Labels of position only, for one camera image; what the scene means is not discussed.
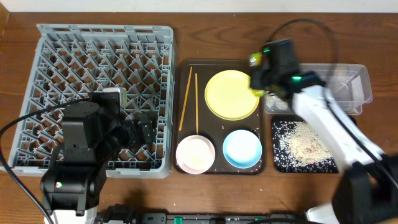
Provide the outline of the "white tissue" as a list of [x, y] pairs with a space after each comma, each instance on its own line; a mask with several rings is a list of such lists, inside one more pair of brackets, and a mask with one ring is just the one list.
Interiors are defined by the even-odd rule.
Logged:
[[285, 101], [281, 100], [273, 93], [269, 93], [266, 96], [266, 106], [273, 110], [287, 110], [289, 108], [289, 105]]

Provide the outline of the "green orange snack wrapper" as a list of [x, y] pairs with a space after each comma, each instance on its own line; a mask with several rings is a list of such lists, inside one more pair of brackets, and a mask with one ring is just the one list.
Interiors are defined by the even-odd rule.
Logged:
[[250, 56], [249, 66], [250, 72], [250, 84], [249, 87], [254, 96], [262, 97], [265, 95], [265, 85], [263, 81], [263, 67], [262, 67], [262, 53], [257, 52]]

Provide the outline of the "yellow round plate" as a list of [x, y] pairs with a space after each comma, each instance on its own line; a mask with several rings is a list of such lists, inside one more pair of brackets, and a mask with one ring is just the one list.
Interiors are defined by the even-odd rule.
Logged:
[[259, 104], [259, 97], [252, 93], [249, 82], [249, 75], [239, 70], [218, 72], [205, 87], [207, 107], [214, 115], [228, 121], [249, 117]]

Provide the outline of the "light blue bowl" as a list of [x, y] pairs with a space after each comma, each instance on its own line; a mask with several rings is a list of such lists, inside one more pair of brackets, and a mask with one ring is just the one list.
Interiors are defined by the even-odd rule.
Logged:
[[262, 157], [261, 140], [251, 131], [239, 129], [229, 133], [223, 141], [223, 155], [238, 169], [255, 166]]

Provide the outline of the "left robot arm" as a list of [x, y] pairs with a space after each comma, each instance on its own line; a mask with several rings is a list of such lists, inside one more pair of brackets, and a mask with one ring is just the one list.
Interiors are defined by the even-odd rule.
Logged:
[[155, 141], [153, 119], [121, 116], [121, 94], [89, 93], [65, 107], [63, 144], [57, 146], [40, 188], [52, 223], [94, 223], [106, 167], [122, 149], [139, 148]]

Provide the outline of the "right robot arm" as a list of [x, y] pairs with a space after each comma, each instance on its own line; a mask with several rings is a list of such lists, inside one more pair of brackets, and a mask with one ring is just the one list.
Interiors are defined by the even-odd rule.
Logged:
[[304, 72], [291, 40], [266, 43], [249, 58], [250, 87], [270, 91], [318, 134], [341, 174], [331, 202], [306, 211], [307, 223], [381, 223], [397, 217], [397, 156], [370, 141], [314, 71]]

